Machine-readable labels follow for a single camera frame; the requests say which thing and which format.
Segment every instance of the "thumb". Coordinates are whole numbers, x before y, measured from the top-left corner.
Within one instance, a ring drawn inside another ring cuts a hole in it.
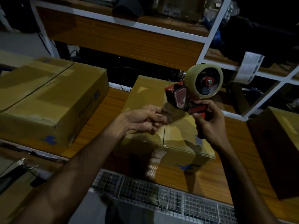
[[[202,126],[203,124],[205,124],[207,121],[205,121],[202,116],[198,113],[191,113],[192,117],[195,119],[195,123],[196,125],[200,125]]]
[[[167,118],[165,115],[158,115],[150,110],[147,111],[147,116],[154,120],[155,122],[166,122]]]

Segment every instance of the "person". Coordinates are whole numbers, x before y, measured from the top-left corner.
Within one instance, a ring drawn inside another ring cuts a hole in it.
[[[204,137],[219,154],[238,222],[278,223],[231,146],[226,135],[222,111],[211,100],[195,102],[207,104],[212,113],[210,121],[202,119],[197,113],[193,113],[192,116],[195,119],[198,136]],[[165,110],[154,105],[121,113],[51,177],[13,223],[63,222],[83,200],[103,162],[126,131],[157,132],[164,122],[166,122]]]

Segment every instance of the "metal grid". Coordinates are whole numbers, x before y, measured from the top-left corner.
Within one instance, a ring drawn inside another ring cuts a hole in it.
[[[233,206],[104,169],[92,188],[101,195],[193,223],[237,224]]]

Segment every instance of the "cardboard box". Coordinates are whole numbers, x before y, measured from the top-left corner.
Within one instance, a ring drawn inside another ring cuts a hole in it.
[[[65,149],[109,91],[106,69],[41,58],[0,78],[0,139]]]
[[[156,133],[128,131],[114,149],[114,154],[123,157],[134,154],[152,164],[196,172],[207,161],[215,159],[215,152],[206,140],[197,138],[193,117],[167,103],[164,88],[171,84],[173,82],[138,77],[123,112],[152,104],[164,106],[182,118],[176,118],[178,120],[161,127]]]
[[[183,20],[198,22],[206,0],[159,0],[157,12]]]
[[[277,197],[299,202],[299,114],[268,107],[248,126]]]

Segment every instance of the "person's right hand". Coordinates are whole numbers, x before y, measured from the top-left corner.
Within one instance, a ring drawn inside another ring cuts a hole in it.
[[[225,121],[223,112],[211,100],[194,101],[196,104],[205,104],[209,106],[212,118],[210,121],[204,120],[200,114],[192,113],[195,119],[198,137],[206,139],[211,147],[215,150],[221,149],[230,145],[225,130]]]

